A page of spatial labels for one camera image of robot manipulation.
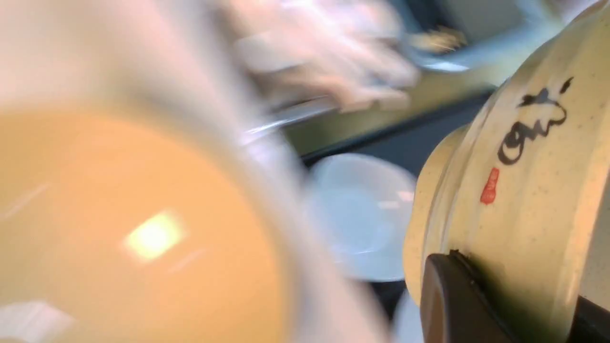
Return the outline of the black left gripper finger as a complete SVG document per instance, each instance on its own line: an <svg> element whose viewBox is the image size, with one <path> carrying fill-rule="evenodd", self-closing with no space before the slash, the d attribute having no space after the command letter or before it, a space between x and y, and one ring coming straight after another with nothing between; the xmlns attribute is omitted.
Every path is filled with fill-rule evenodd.
<svg viewBox="0 0 610 343"><path fill-rule="evenodd" d="M459 250L429 255L419 306L425 343L527 342L494 309L477 268ZM579 297L562 343L609 343L609 311Z"/></svg>

